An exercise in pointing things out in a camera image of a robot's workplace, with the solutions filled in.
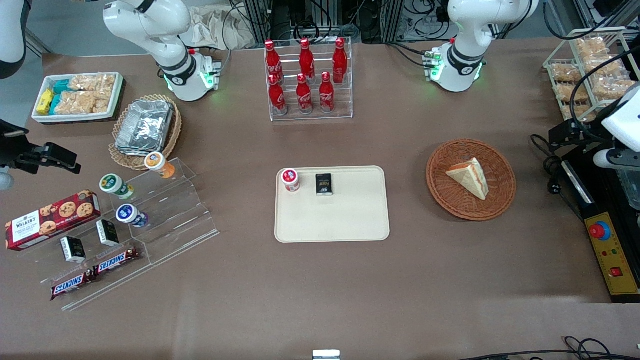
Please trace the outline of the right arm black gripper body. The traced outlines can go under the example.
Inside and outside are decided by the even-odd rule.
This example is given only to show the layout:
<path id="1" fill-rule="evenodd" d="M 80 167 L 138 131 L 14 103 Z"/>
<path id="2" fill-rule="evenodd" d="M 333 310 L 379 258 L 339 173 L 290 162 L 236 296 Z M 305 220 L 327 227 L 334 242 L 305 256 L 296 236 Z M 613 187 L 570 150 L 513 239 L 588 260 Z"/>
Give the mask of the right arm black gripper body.
<path id="1" fill-rule="evenodd" d="M 36 174 L 48 161 L 42 157 L 41 148 L 28 141 L 30 130 L 7 121 L 0 121 L 0 166 L 25 173 Z"/>

